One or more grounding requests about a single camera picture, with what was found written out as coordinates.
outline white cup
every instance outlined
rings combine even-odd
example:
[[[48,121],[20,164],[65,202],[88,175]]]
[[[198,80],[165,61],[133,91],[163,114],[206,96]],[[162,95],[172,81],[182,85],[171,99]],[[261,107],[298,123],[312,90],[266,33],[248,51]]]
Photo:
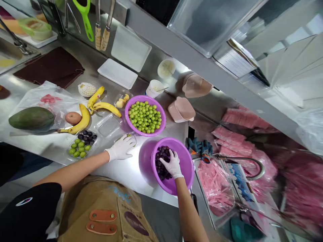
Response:
[[[145,96],[149,96],[152,98],[157,97],[159,94],[163,93],[164,90],[162,91],[158,91],[164,89],[164,85],[158,81],[158,80],[151,80],[149,83],[149,86],[147,88],[147,90],[145,91]]]

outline apron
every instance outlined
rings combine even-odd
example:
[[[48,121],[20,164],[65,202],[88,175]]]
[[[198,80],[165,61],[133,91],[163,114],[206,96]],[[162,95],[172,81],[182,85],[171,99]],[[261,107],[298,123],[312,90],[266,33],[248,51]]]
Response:
[[[65,193],[58,241],[158,239],[134,191],[105,177],[87,176]]]

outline hand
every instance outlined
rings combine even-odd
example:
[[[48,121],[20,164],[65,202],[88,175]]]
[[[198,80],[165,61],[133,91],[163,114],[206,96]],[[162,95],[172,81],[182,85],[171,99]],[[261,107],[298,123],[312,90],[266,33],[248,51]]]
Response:
[[[179,158],[176,151],[173,153],[172,150],[169,149],[169,153],[171,155],[171,160],[169,163],[164,161],[163,158],[159,158],[159,160],[163,163],[174,179],[184,177],[181,172],[181,167],[179,166]]]
[[[130,136],[127,137],[125,134],[121,137],[111,148],[105,149],[110,155],[110,160],[125,160],[132,157],[127,154],[128,150],[135,145],[134,139]]]

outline green peeler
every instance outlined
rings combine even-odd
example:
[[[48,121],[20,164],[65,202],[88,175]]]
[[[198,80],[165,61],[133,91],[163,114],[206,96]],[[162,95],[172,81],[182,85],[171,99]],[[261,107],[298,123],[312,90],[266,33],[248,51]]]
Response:
[[[85,27],[85,32],[86,32],[86,35],[88,37],[88,39],[93,42],[94,41],[94,34],[93,34],[93,30],[92,30],[92,27],[91,27],[91,24],[90,24],[90,21],[88,19],[88,16],[87,14],[89,13],[90,11],[90,4],[91,4],[91,1],[90,0],[87,0],[87,4],[86,4],[86,7],[80,5],[77,0],[73,0],[75,6],[77,7],[77,9],[80,11],[82,17],[83,17],[83,22],[84,22],[84,27]]]

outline banana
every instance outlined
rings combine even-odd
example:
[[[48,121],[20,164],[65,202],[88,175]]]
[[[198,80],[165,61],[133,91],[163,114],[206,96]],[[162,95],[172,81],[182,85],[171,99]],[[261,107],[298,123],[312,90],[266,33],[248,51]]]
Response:
[[[93,104],[101,97],[102,93],[104,92],[104,87],[100,87],[93,95],[92,97],[88,100],[87,102],[87,107],[91,109],[93,113]]]
[[[56,130],[58,133],[76,134],[78,131],[87,127],[88,123],[90,122],[90,114],[88,112],[88,109],[83,104],[79,104],[79,107],[82,114],[81,121],[69,129]]]
[[[105,108],[111,112],[113,112],[116,116],[120,117],[121,118],[121,113],[119,112],[118,109],[115,108],[115,106],[112,106],[111,104],[109,103],[96,103],[93,105],[93,109],[94,110],[98,110],[100,108]]]

